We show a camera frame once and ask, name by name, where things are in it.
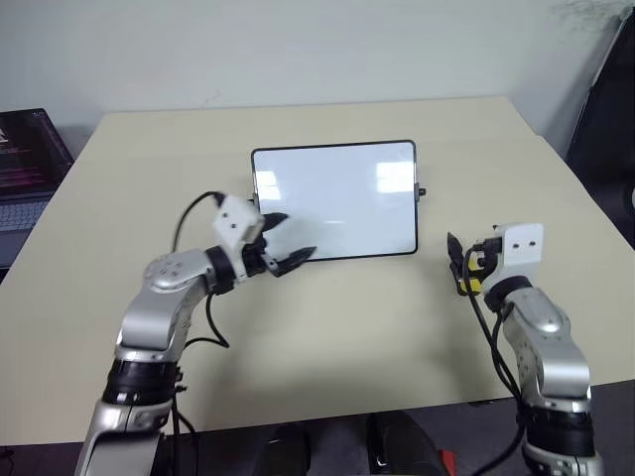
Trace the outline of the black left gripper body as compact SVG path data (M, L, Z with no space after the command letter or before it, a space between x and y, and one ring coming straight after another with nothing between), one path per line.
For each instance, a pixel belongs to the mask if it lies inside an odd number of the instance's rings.
M277 261L270 257L266 251L267 241L259 235L254 242L247 243L242 249L242 263L248 277L254 277L263 273L278 275Z

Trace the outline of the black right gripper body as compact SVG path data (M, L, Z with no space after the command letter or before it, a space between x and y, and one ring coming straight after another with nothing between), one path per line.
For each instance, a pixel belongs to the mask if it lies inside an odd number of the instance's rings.
M476 277L480 284L485 284L488 278L496 269L498 263L498 255L500 254L499 245L481 245L478 249L479 256L477 258L478 270Z

